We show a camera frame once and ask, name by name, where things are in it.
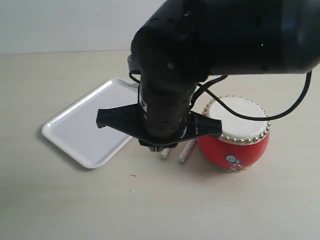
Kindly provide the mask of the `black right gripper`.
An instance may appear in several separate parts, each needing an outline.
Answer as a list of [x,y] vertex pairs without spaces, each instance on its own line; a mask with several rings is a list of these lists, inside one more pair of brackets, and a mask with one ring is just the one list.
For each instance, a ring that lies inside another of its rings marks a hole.
[[139,140],[151,152],[202,136],[218,138],[221,120],[190,110],[197,83],[207,75],[182,75],[175,70],[143,70],[140,74],[138,102],[121,107],[99,109],[98,128],[111,127]]

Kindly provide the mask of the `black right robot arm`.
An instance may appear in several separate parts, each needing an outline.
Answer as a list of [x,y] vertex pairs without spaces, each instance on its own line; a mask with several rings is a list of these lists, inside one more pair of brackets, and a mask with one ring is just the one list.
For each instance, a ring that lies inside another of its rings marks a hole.
[[134,35],[130,75],[136,104],[99,109],[110,127],[159,152],[203,136],[222,122],[193,112],[210,85],[230,75],[305,74],[320,62],[317,0],[167,0]]

